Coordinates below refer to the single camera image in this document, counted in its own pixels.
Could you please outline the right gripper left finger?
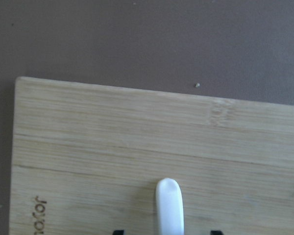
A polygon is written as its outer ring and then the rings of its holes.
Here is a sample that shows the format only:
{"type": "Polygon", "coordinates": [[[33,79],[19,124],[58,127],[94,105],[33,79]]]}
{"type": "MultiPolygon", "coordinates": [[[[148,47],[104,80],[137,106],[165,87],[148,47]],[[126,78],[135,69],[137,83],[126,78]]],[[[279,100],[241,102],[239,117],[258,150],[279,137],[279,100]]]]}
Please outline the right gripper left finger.
{"type": "Polygon", "coordinates": [[[113,235],[124,235],[124,230],[114,230],[113,235]]]}

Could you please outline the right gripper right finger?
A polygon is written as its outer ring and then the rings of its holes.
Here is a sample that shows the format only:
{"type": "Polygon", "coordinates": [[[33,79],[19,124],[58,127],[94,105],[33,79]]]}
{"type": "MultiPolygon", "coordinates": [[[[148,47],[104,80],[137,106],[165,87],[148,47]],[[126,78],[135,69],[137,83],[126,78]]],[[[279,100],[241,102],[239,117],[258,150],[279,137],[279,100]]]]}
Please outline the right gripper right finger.
{"type": "Polygon", "coordinates": [[[222,235],[222,231],[219,230],[211,230],[210,235],[222,235]]]}

